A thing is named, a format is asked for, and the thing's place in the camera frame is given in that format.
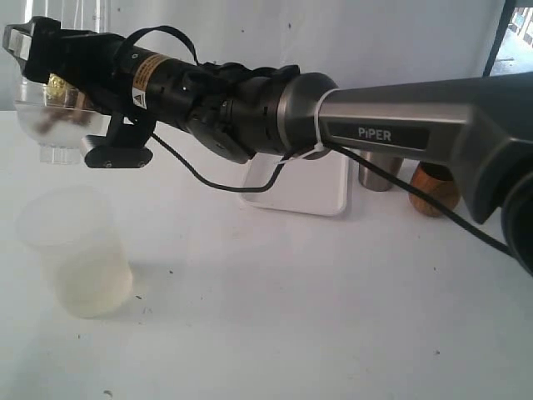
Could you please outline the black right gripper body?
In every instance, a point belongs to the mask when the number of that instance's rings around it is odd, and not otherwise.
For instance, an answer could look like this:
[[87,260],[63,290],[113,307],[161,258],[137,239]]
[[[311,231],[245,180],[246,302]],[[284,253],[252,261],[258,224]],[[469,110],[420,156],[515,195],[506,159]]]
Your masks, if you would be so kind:
[[[124,37],[108,32],[65,29],[49,17],[32,17],[32,46],[20,57],[20,101],[82,108],[103,115],[99,135],[106,144],[83,161],[90,168],[143,168],[152,160],[146,143],[156,119],[146,110],[146,95],[134,88],[134,76],[149,55],[136,50],[125,62],[116,57]],[[45,87],[55,74],[72,86],[60,102],[47,99]]]

